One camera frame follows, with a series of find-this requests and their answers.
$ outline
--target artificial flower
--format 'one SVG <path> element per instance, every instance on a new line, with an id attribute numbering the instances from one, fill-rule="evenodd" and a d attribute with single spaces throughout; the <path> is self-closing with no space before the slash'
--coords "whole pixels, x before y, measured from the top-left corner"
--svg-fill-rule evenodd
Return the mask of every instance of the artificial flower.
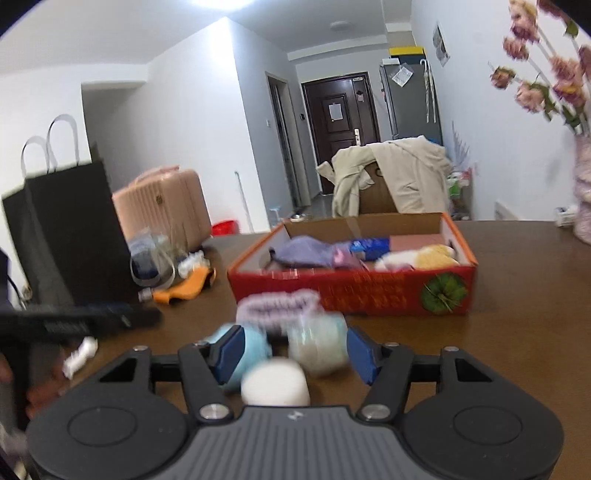
<path id="1" fill-rule="evenodd" d="M 533 23 L 538 20 L 538 9 L 534 4 L 525 0 L 509 0 L 509 12 L 513 21 L 519 20 L 523 16 L 529 18 Z"/>
<path id="2" fill-rule="evenodd" d="M 552 57 L 550 64 L 558 80 L 576 83 L 577 85 L 583 84 L 583 69 L 580 62 L 562 57 Z"/>
<path id="3" fill-rule="evenodd" d="M 517 74 L 511 69 L 499 67 L 491 75 L 491 82 L 493 86 L 499 90 L 507 90 L 507 87 L 513 82 L 516 75 Z"/>
<path id="4" fill-rule="evenodd" d="M 527 50 L 523 40 L 505 37 L 503 48 L 507 52 L 507 55 L 515 60 L 527 60 L 530 57 L 530 52 Z"/>
<path id="5" fill-rule="evenodd" d="M 579 83 L 561 80 L 554 85 L 553 90 L 561 100 L 565 100 L 577 109 L 583 108 L 587 103 L 587 95 Z"/>
<path id="6" fill-rule="evenodd" d="M 540 35 L 538 33 L 538 25 L 532 21 L 530 17 L 522 16 L 513 21 L 511 27 L 513 35 L 520 40 L 530 41 L 532 43 L 540 42 Z"/>
<path id="7" fill-rule="evenodd" d="M 591 80 L 591 47 L 583 45 L 579 50 L 579 57 L 583 73 Z"/>
<path id="8" fill-rule="evenodd" d="M 517 90 L 515 100 L 528 112 L 538 113 L 544 109 L 544 94 L 539 89 L 531 88 L 527 82 L 522 82 Z"/>
<path id="9" fill-rule="evenodd" d="M 556 5 L 554 5 L 550 0 L 538 0 L 538 8 L 542 10 L 542 12 L 546 12 L 547 14 L 550 14 L 553 17 L 562 18 L 565 21 L 570 20 L 568 15 L 565 14 Z"/>

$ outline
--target picture on wall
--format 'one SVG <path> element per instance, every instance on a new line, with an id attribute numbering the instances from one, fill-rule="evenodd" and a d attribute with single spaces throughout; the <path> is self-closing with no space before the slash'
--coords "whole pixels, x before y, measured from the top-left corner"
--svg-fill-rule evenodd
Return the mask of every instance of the picture on wall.
<path id="1" fill-rule="evenodd" d="M 449 52 L 443 40 L 439 24 L 435 26 L 435 31 L 433 32 L 433 46 L 435 47 L 435 55 L 437 55 L 437 58 L 441 62 L 441 66 L 444 67 L 449 60 Z"/>

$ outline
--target open box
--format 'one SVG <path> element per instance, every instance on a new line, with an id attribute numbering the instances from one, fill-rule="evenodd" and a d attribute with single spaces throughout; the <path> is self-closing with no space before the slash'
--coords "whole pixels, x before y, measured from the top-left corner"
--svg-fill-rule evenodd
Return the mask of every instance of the open box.
<path id="1" fill-rule="evenodd" d="M 269 270 L 269 249 L 277 249 L 298 235 L 328 243 L 391 237 L 394 251 L 444 243 L 456 251 L 460 265 L 402 272 Z M 230 266 L 228 279 L 236 301 L 256 293 L 290 293 L 309 288 L 318 291 L 324 309 L 333 312 L 378 316 L 464 314 L 472 302 L 477 266 L 474 254 L 448 214 L 386 213 L 282 223 Z"/>

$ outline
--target screw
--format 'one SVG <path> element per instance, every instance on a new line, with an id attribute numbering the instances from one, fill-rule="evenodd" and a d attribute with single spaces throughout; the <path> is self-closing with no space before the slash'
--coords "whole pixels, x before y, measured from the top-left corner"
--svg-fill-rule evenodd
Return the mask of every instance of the screw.
<path id="1" fill-rule="evenodd" d="M 223 420 L 230 415 L 230 409 L 221 403 L 210 403 L 199 410 L 199 415 L 205 420 Z"/>
<path id="2" fill-rule="evenodd" d="M 383 420 L 390 416 L 390 409 L 386 405 L 366 405 L 361 409 L 361 415 L 367 420 Z"/>

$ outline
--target refrigerator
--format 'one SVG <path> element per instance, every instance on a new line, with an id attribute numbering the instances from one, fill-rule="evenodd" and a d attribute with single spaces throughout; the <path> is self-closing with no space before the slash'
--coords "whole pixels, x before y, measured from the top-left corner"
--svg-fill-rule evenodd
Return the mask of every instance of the refrigerator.
<path id="1" fill-rule="evenodd" d="M 437 95 L 435 95 L 435 105 L 433 105 L 431 93 L 429 93 L 430 106 L 427 122 L 425 67 L 419 62 L 407 62 L 407 64 L 413 71 L 413 75 L 403 87 L 392 79 L 401 68 L 400 65 L 382 65 L 380 67 L 392 129 L 392 140 L 425 135 L 428 140 L 443 145 Z"/>

